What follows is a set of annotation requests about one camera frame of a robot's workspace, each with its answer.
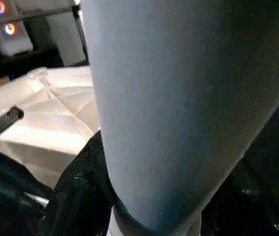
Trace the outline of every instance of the light blue cylindrical object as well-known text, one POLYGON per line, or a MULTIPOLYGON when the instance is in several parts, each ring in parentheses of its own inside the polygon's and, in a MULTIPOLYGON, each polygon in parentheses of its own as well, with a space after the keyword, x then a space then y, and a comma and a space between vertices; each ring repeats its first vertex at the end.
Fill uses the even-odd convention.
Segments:
POLYGON ((83 1, 110 179, 147 234, 184 234, 279 104, 276 4, 83 1))

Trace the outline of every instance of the metal rod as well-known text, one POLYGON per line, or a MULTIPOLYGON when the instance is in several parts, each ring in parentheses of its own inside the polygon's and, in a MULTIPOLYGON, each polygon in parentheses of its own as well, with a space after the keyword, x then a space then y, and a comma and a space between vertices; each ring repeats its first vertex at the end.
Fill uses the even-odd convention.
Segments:
POLYGON ((37 17, 37 16, 52 16, 52 15, 56 15, 56 14, 66 13, 66 12, 72 12, 72 6, 60 8, 60 9, 56 9, 56 10, 37 11, 37 12, 26 13, 26 14, 18 15, 18 16, 0 18, 0 25, 6 24, 9 22, 21 21, 21 20, 25 20, 25 19, 29 19, 29 18, 33 18, 33 17, 37 17))

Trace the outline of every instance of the black plastic part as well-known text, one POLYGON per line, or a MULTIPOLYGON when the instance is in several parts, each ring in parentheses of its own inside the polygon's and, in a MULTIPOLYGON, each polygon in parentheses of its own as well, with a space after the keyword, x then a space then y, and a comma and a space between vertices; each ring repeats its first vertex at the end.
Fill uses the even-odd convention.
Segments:
POLYGON ((0 133, 23 117, 24 112, 21 109, 12 107, 6 114, 0 116, 0 133))
POLYGON ((2 153, 0 153, 0 179, 13 184, 22 192, 46 199, 52 194, 52 189, 36 180, 25 166, 2 153))
POLYGON ((14 185, 0 179, 0 208, 17 207, 27 217, 39 217, 43 207, 14 185))
POLYGON ((115 199, 98 132, 61 175, 39 235, 105 236, 115 199))

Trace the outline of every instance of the white fabric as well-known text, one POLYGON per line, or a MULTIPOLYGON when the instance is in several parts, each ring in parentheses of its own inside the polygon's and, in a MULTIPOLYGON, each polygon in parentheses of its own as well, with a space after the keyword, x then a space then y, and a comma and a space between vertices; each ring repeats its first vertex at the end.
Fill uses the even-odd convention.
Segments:
POLYGON ((0 151, 54 187, 99 129, 89 67, 39 68, 0 87, 0 115, 17 105, 25 117, 0 135, 0 151))

